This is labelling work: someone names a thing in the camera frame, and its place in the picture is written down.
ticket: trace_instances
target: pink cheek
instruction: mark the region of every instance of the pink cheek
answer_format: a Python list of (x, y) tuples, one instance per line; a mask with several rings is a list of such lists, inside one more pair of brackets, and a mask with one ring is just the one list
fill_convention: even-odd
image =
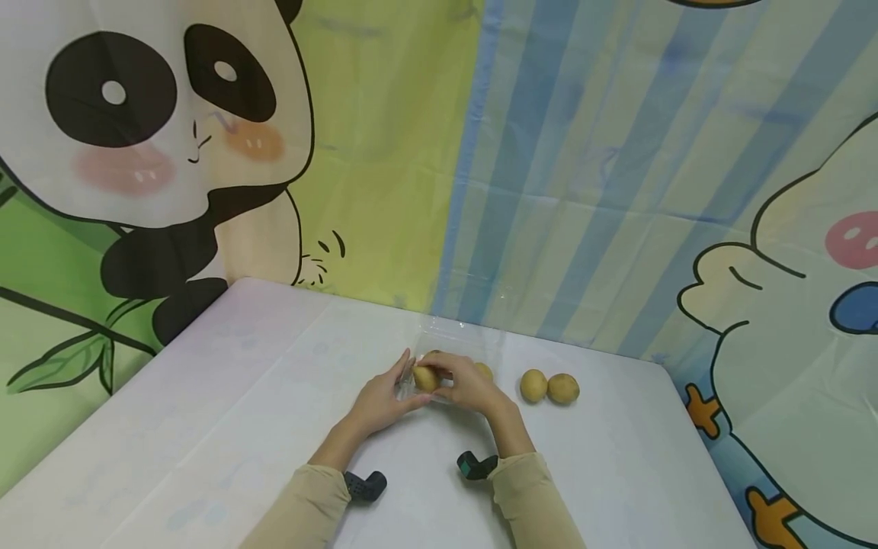
[(73, 169), (88, 186), (128, 198), (155, 194), (176, 177), (174, 163), (149, 142), (124, 148), (86, 146)]
[(284, 138), (274, 126), (265, 122), (236, 120), (234, 131), (226, 133), (226, 144), (253, 162), (274, 163), (284, 157)]
[(878, 265), (878, 212), (849, 215), (826, 233), (826, 250), (847, 269), (869, 269)]

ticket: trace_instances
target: beige long-sleeve shirt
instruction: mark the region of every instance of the beige long-sleeve shirt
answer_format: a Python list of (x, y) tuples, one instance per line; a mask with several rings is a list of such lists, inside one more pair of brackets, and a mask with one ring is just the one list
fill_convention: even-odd
[[(501, 459), (488, 479), (518, 549), (585, 549), (543, 456)], [(323, 549), (350, 502), (335, 469), (303, 466), (244, 540), (241, 549)]]

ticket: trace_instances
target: yellow potato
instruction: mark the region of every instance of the yellow potato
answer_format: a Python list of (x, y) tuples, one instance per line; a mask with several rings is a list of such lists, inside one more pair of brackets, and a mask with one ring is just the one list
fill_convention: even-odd
[(549, 379), (549, 398), (558, 404), (570, 404), (579, 398), (579, 383), (569, 373), (559, 373)]
[(412, 368), (414, 386), (423, 393), (432, 393), (439, 388), (439, 374), (433, 368), (427, 366), (415, 366)]
[(527, 370), (522, 376), (522, 397), (528, 402), (539, 402), (546, 395), (548, 382), (539, 370)]
[(489, 368), (487, 364), (485, 364), (484, 362), (477, 362), (476, 367), (479, 369), (480, 372), (485, 374), (488, 379), (493, 381), (493, 372), (491, 372), (491, 368)]

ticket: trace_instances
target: right hand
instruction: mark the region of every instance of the right hand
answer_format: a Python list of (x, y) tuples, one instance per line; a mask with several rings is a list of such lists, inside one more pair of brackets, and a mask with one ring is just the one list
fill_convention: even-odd
[(440, 386), (433, 394), (462, 408), (487, 416), (511, 402), (499, 387), (479, 371), (469, 357), (435, 352), (422, 358), (418, 365), (435, 368), (440, 375), (450, 378), (454, 385)]

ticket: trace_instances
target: fabric backdrop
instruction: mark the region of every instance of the fabric backdrop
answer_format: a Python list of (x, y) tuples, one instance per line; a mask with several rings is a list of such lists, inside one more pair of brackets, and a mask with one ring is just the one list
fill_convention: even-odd
[(257, 276), (662, 364), (878, 547), (872, 0), (300, 4), (0, 0), (0, 494)]

